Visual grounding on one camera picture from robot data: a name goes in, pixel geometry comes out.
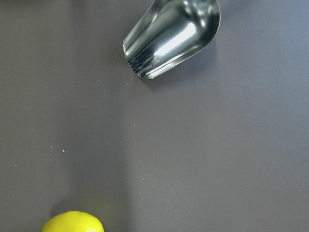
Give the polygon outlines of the stainless steel scoop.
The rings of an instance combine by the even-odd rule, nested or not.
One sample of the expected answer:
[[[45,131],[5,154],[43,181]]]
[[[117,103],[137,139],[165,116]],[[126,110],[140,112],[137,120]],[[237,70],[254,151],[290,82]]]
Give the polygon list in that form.
[[[126,62],[154,79],[204,49],[220,22],[216,0],[154,0],[123,41]]]

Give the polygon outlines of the yellow lemon far from lime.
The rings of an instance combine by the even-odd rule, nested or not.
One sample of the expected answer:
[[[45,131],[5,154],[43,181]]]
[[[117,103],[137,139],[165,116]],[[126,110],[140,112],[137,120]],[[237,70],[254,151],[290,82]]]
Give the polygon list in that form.
[[[103,232],[102,223],[93,215],[68,211],[51,218],[44,224],[42,232]]]

